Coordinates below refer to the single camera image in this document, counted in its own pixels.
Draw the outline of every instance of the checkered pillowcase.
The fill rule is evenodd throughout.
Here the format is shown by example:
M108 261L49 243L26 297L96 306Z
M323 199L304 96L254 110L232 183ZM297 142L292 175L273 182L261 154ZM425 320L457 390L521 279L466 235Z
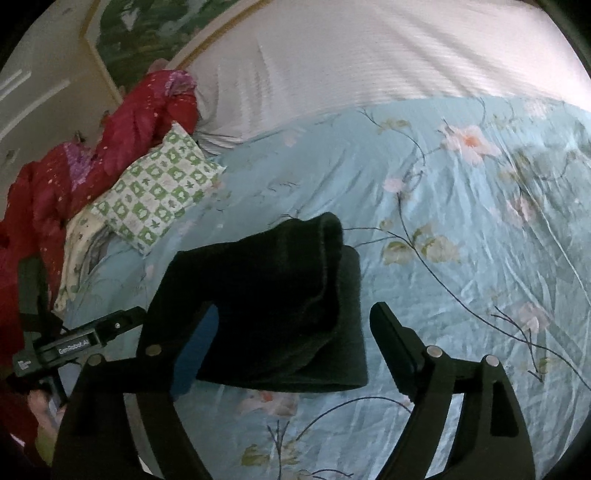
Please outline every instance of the checkered pillowcase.
M205 160L191 136L174 123L162 144L130 165L94 202L92 212L147 255L185 208L201 201L224 169Z

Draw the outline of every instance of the red blanket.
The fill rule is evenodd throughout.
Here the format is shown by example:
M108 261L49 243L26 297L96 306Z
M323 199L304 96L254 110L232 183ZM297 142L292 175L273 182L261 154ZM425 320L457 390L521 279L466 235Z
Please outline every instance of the red blanket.
M159 144L173 121L193 132L198 119L194 87L187 72L151 73L107 119L94 151L66 142L41 161L22 168L10 187L0 222L0 362L10 364L12 354L23 346L18 262L41 255L54 299L60 285L67 221Z

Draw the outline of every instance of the light blue bedspread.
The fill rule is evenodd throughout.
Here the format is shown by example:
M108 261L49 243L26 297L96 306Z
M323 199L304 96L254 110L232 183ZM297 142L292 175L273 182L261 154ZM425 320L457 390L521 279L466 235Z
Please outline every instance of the light blue bedspread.
M591 402L590 131L591 114L542 99L406 100L300 121L219 157L228 167L224 186L145 259L120 239L111 243L67 325L147 307L179 250L331 211L361 255L369 384L297 396L195 382L176 408L214 479L279 478L277 431L282 480L344 478L323 469L375 478L408 419L405 408L362 399L300 434L356 398L411 408L369 332L377 301L427 345L501 360L540 478ZM137 337L109 345L111 358L133 355ZM446 429L431 473L443 468L453 432Z

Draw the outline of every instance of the black towel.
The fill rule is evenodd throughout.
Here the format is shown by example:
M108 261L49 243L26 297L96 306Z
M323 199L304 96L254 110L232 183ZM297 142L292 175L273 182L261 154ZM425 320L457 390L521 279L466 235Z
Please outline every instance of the black towel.
M359 257L343 246L335 215L290 219L238 242L179 252L142 337L188 336L211 301L219 329L199 379L274 391L359 388L367 383L359 279Z

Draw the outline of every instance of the label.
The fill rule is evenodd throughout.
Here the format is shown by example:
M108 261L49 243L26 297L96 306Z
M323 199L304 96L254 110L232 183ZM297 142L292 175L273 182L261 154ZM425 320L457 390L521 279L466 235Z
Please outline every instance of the label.
M30 360L27 360L26 362L23 362L22 360L18 361L18 366L21 368L21 370L26 370L27 368L29 368L29 365L31 365Z
M57 352L60 355L68 355L69 353L75 352L77 350L82 350L86 347L90 346L90 341L88 338L84 337L83 339L70 343L69 345L64 345L62 347L57 348Z

